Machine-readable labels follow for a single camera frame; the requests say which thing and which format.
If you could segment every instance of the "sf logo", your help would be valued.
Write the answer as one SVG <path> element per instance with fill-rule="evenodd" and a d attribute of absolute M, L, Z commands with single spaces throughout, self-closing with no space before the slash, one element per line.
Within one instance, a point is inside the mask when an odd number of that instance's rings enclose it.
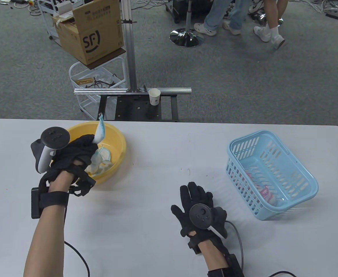
<path fill-rule="evenodd" d="M 95 31 L 94 33 L 91 33 L 89 36 L 83 38 L 84 48 L 89 48 L 94 46 L 92 49 L 86 50 L 86 53 L 91 53 L 92 51 L 95 51 L 99 47 L 100 43 L 100 35 L 99 31 Z"/>

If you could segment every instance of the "yellow plastic bowl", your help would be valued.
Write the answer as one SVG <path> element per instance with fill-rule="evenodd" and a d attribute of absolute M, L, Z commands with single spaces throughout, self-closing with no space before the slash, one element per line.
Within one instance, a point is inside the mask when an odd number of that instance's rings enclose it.
<path fill-rule="evenodd" d="M 98 124 L 98 121 L 89 121 L 71 127 L 68 129 L 70 141 L 86 134 L 94 134 Z M 92 177 L 96 181 L 96 185 L 105 182 L 118 170 L 127 151 L 127 143 L 123 134 L 117 128 L 107 123 L 105 123 L 105 138 L 99 143 L 99 148 L 102 146 L 111 152 L 111 162 L 114 165 L 106 172 Z"/>

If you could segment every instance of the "white table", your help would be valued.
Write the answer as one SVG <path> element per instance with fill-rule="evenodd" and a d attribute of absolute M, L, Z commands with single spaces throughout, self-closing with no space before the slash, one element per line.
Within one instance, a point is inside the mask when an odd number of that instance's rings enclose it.
<path fill-rule="evenodd" d="M 38 185 L 30 144 L 50 126 L 79 121 L 0 119 L 0 276 L 22 276 L 37 220 L 30 189 Z M 338 276 L 338 127 L 111 122 L 127 140 L 118 173 L 84 197 L 71 196 L 65 238 L 87 260 L 92 277 L 206 276 L 179 234 L 170 206 L 179 186 L 195 181 L 214 193 L 244 245 L 246 277 L 289 270 L 298 277 Z M 229 142 L 267 129 L 276 133 L 318 180 L 315 198 L 281 220 L 259 221 L 225 173 Z M 234 232 L 226 245 L 240 261 Z M 66 247 L 64 275 L 86 277 Z"/>

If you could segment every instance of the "white sneaker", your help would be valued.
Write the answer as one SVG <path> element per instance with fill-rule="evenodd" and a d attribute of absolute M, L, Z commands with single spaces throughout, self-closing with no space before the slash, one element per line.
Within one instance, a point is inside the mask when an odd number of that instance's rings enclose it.
<path fill-rule="evenodd" d="M 264 8 L 264 1 L 253 2 L 252 5 L 248 8 L 248 13 L 255 13 L 259 9 Z"/>
<path fill-rule="evenodd" d="M 229 23 L 230 23 L 229 20 L 223 20 L 223 29 L 230 31 L 233 35 L 240 35 L 241 34 L 241 30 L 232 29 L 229 26 Z"/>
<path fill-rule="evenodd" d="M 268 42 L 268 41 L 270 41 L 271 34 L 269 33 L 269 34 L 265 35 L 263 33 L 264 28 L 265 27 L 255 26 L 254 27 L 254 34 L 256 34 L 262 41 Z"/>
<path fill-rule="evenodd" d="M 273 47 L 277 50 L 285 42 L 285 39 L 281 35 L 278 35 L 272 38 L 270 42 L 273 44 Z"/>
<path fill-rule="evenodd" d="M 202 23 L 195 23 L 193 27 L 199 33 L 203 33 L 203 34 L 209 35 L 211 37 L 216 35 L 216 31 L 210 31 L 210 30 L 206 29 L 204 27 L 204 24 L 202 24 Z"/>

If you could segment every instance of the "gray carpet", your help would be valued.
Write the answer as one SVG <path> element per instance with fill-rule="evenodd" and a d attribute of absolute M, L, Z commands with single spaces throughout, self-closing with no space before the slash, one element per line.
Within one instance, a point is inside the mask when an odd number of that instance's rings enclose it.
<path fill-rule="evenodd" d="M 164 7 L 132 13 L 138 84 L 191 87 L 179 98 L 182 121 L 338 125 L 338 20 L 289 3 L 278 51 L 249 18 L 241 36 L 220 29 L 183 49 L 168 40 L 178 25 Z M 0 5 L 0 118 L 87 119 L 68 78 L 74 62 L 41 17 Z"/>

